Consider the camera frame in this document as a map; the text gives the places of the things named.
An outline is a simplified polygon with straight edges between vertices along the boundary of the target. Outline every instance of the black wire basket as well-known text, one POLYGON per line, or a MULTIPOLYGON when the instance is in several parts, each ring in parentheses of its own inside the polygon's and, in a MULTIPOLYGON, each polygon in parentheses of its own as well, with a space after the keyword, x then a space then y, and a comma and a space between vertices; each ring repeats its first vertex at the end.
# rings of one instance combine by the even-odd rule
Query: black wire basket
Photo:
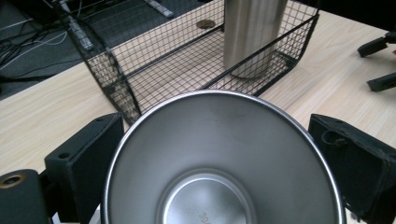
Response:
POLYGON ((159 102, 188 91, 260 95, 300 61, 318 21, 317 9, 289 1, 278 38, 226 70, 223 0, 162 0, 162 11, 152 1, 104 1, 88 16, 61 15, 66 25, 70 17, 78 23, 69 29, 70 36, 105 95, 130 124, 159 102), (254 72, 260 61, 267 63, 265 74, 235 75, 254 72))

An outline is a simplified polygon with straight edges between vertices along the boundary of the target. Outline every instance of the light wood tabletop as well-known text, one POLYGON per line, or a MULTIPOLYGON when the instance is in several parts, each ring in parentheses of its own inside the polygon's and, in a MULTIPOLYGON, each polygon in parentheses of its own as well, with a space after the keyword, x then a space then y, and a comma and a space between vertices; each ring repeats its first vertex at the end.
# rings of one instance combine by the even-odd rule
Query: light wood tabletop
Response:
MULTIPOLYGON (((299 64, 260 97, 305 128, 312 113, 341 119, 396 147, 396 88, 370 91, 366 81, 396 71, 395 48, 367 58, 357 48, 386 31, 320 12, 299 64)), ((0 175, 44 170, 44 158, 91 120, 116 109, 85 64, 0 102, 0 175)))

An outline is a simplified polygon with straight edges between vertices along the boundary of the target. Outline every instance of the wire basket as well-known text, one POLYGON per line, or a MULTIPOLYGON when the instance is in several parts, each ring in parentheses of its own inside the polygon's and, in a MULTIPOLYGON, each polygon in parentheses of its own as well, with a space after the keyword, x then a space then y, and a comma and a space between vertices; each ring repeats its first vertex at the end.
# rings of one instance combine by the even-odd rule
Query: wire basket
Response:
POLYGON ((172 19, 149 2, 122 1, 75 18, 92 43, 90 50, 81 44, 81 35, 70 35, 107 98, 130 124, 183 92, 222 89, 261 94, 299 62, 318 20, 317 9, 289 1, 278 38, 225 70, 223 0, 162 0, 172 19), (262 76, 235 75, 254 72, 262 60, 268 63, 262 76))

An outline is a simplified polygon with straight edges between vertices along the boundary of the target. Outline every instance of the mounting hole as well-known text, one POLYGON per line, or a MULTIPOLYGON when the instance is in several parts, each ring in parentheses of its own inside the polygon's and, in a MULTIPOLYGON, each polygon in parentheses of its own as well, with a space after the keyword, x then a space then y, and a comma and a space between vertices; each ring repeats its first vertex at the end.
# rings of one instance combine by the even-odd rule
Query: mounting hole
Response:
POLYGON ((216 23, 212 20, 202 20, 197 22, 197 27, 203 30, 211 29, 216 26, 216 23))
POLYGON ((19 185, 24 179, 26 175, 12 175, 7 177, 6 179, 0 180, 0 189, 9 189, 14 186, 19 185))
POLYGON ((58 157, 59 159, 66 159, 67 157, 69 157, 70 154, 67 152, 61 153, 58 157))
POLYGON ((327 131, 322 134, 321 140, 327 145, 332 145, 334 147, 345 147, 348 145, 347 140, 339 133, 333 131, 327 131))

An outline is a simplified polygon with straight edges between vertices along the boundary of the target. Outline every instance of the wire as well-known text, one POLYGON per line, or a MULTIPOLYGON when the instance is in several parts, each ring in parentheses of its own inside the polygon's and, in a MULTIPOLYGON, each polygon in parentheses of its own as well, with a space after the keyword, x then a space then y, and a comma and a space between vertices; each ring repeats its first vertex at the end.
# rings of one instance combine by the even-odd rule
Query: wire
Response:
POLYGON ((53 6, 52 6, 50 3, 48 3, 46 0, 43 0, 43 2, 44 2, 44 4, 46 4, 48 7, 53 8, 53 6))
POLYGON ((77 59, 70 60, 70 61, 65 61, 65 62, 60 62, 60 63, 53 63, 53 64, 50 64, 50 65, 47 65, 47 66, 43 66, 43 67, 39 67, 39 68, 30 70, 29 72, 25 72, 23 74, 20 74, 20 75, 14 77, 14 78, 24 77, 24 76, 28 75, 29 73, 33 73, 35 71, 38 71, 38 70, 41 70, 41 69, 45 69, 45 68, 48 68, 48 67, 51 67, 51 66, 54 66, 54 65, 58 65, 58 64, 62 64, 62 63, 72 63, 72 62, 76 62, 76 61, 80 61, 80 60, 81 60, 80 58, 77 58, 77 59))
POLYGON ((82 0, 79 0, 79 8, 78 8, 77 17, 79 16, 79 13, 81 12, 81 8, 82 8, 82 0))
POLYGON ((33 34, 33 33, 36 34, 37 32, 38 32, 37 30, 33 30, 33 31, 28 31, 28 32, 26 32, 26 33, 24 33, 24 34, 19 33, 19 34, 17 34, 17 35, 13 35, 13 36, 10 36, 10 37, 8 37, 8 38, 5 38, 5 39, 0 40, 0 43, 5 42, 5 41, 10 41, 10 40, 15 39, 15 38, 17 38, 17 37, 22 37, 22 36, 24 36, 24 35, 30 35, 30 34, 33 34))
MULTIPOLYGON (((27 15, 24 11, 20 11, 20 13, 21 13, 21 15, 22 15, 26 20, 31 19, 31 18, 29 17, 29 15, 27 15)), ((25 23, 25 24, 29 24, 29 26, 32 27, 32 28, 33 28, 34 30, 36 30, 36 31, 42 30, 42 26, 41 26, 40 24, 38 24, 40 27, 35 27, 35 26, 33 26, 33 23, 36 23, 36 21, 35 21, 35 20, 32 20, 32 22, 27 22, 27 23, 25 23)))
POLYGON ((9 25, 9 26, 6 26, 6 27, 3 27, 3 28, 0 28, 0 31, 2 31, 2 30, 6 30, 6 29, 8 29, 8 28, 11 28, 11 27, 14 27, 14 26, 17 26, 17 25, 20 25, 20 24, 23 24, 23 23, 26 23, 26 22, 28 22, 28 21, 32 21, 33 19, 28 19, 28 20, 25 20, 25 21, 19 21, 19 22, 16 22, 16 23, 14 23, 14 24, 11 24, 11 25, 9 25))
POLYGON ((34 41, 34 40, 38 39, 42 32, 43 31, 37 31, 37 32, 35 32, 34 35, 32 35, 32 36, 28 37, 27 39, 23 40, 21 43, 11 47, 9 51, 7 51, 3 55, 1 55, 0 58, 2 59, 2 62, 0 62, 0 65, 6 63, 10 58, 12 58, 13 57, 12 55, 14 55, 15 52, 17 52, 16 55, 18 55, 21 52, 21 47, 23 47, 23 44, 28 43, 29 41, 34 41))
POLYGON ((48 42, 43 42, 43 41, 37 40, 37 41, 33 41, 33 42, 31 42, 31 43, 24 44, 23 46, 31 45, 31 44, 36 44, 36 43, 45 44, 45 45, 52 45, 52 46, 60 45, 60 44, 62 44, 62 43, 64 42, 64 40, 66 39, 66 37, 67 37, 67 32, 63 32, 61 35, 64 35, 64 38, 62 38, 62 40, 60 40, 60 41, 57 42, 57 43, 48 43, 48 42))
POLYGON ((12 46, 13 45, 12 45, 11 41, 9 41, 9 40, 2 41, 2 42, 0 42, 0 52, 8 50, 8 49, 12 48, 12 46))
POLYGON ((54 40, 54 39, 56 39, 56 38, 58 38, 59 36, 64 35, 64 34, 67 34, 67 32, 64 32, 64 33, 62 33, 62 34, 60 34, 60 35, 57 35, 57 36, 51 38, 50 40, 47 40, 46 42, 43 42, 43 43, 41 43, 41 44, 39 44, 39 45, 37 45, 37 46, 32 47, 31 49, 26 50, 26 51, 23 52, 22 54, 19 54, 18 56, 16 56, 15 58, 13 58, 11 61, 9 61, 8 63, 6 63, 3 67, 1 67, 1 68, 0 68, 0 71, 2 71, 3 69, 5 69, 6 67, 8 67, 10 64, 12 64, 12 63, 15 62, 16 60, 18 60, 21 56, 25 55, 26 53, 29 53, 30 51, 32 51, 32 50, 34 50, 34 49, 37 49, 37 48, 39 48, 39 47, 41 47, 41 46, 43 46, 43 45, 49 43, 51 40, 54 40))
POLYGON ((49 77, 54 77, 56 74, 47 75, 47 76, 40 76, 40 77, 23 77, 23 78, 12 78, 12 77, 0 77, 0 82, 7 83, 7 82, 28 82, 28 81, 42 81, 49 77))

